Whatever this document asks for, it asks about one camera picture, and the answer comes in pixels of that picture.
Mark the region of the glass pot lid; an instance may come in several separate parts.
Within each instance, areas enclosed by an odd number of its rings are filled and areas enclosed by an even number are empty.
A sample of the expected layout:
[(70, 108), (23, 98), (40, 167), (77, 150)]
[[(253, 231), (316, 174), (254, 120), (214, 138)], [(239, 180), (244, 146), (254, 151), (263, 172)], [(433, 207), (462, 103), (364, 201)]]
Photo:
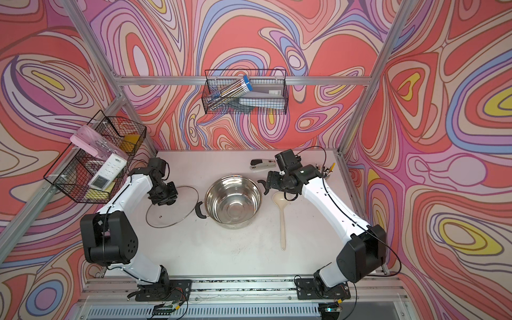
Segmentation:
[(156, 229), (175, 226), (189, 217), (199, 202), (199, 192), (191, 186), (177, 187), (178, 196), (172, 205), (151, 205), (146, 213), (147, 224)]

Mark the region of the beige plastic ladle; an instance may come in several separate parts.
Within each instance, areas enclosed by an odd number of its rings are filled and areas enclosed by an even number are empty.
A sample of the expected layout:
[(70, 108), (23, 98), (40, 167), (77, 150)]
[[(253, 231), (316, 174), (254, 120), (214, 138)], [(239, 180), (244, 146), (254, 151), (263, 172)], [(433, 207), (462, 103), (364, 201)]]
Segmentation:
[(276, 192), (272, 200), (279, 209), (279, 221), (280, 221), (280, 244), (281, 250), (285, 251), (287, 247), (286, 242), (286, 230), (285, 230), (285, 208), (289, 205), (289, 201), (285, 198), (285, 193), (282, 191)]

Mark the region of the stainless steel pot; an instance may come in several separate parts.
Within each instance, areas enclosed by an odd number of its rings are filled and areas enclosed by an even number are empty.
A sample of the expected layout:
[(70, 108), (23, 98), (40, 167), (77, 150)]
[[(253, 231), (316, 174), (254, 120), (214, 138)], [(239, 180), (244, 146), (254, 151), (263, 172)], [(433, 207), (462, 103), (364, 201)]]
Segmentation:
[(261, 203), (256, 182), (242, 175), (228, 175), (209, 187), (204, 200), (195, 205), (195, 214), (226, 229), (241, 229), (254, 222)]

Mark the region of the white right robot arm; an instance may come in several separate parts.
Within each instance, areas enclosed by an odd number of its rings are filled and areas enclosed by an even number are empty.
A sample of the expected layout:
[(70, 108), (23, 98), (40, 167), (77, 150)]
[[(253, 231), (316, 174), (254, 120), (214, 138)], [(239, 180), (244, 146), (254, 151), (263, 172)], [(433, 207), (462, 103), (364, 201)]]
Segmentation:
[(384, 265), (387, 234), (380, 225), (370, 225), (334, 193), (326, 182), (324, 170), (303, 165), (300, 155), (288, 149), (275, 156), (278, 171), (270, 171), (265, 191), (274, 189), (284, 195), (302, 196), (312, 203), (335, 230), (343, 248), (336, 259), (313, 274), (318, 291), (337, 285), (357, 283)]

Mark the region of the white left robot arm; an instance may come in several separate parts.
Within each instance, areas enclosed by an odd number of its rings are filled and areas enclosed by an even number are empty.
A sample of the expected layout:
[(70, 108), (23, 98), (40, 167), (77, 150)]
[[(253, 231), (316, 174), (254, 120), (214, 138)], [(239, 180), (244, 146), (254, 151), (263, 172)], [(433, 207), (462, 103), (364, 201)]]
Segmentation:
[(172, 291), (167, 270), (138, 252), (139, 240), (130, 219), (139, 202), (173, 205), (178, 196), (173, 182), (166, 182), (169, 164), (154, 157), (147, 166), (129, 173), (121, 190), (94, 214), (85, 215), (80, 230), (85, 258), (108, 269), (121, 269), (137, 281), (139, 293), (165, 297)]

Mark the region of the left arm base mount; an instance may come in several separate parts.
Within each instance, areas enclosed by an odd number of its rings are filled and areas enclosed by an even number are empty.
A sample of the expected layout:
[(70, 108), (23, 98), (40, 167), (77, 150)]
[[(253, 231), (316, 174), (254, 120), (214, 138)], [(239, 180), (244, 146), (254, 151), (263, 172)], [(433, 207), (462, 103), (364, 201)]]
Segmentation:
[(138, 302), (186, 302), (191, 294), (192, 280), (167, 279), (155, 284), (139, 285), (133, 293)]

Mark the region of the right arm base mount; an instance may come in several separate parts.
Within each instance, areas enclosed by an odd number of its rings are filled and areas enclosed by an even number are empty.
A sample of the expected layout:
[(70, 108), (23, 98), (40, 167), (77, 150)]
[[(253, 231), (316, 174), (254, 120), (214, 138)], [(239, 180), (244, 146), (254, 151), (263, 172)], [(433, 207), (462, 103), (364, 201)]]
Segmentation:
[(293, 278), (298, 300), (334, 300), (345, 301), (351, 298), (348, 284), (340, 283), (331, 288), (327, 288), (318, 275), (313, 277), (301, 277), (296, 275)]

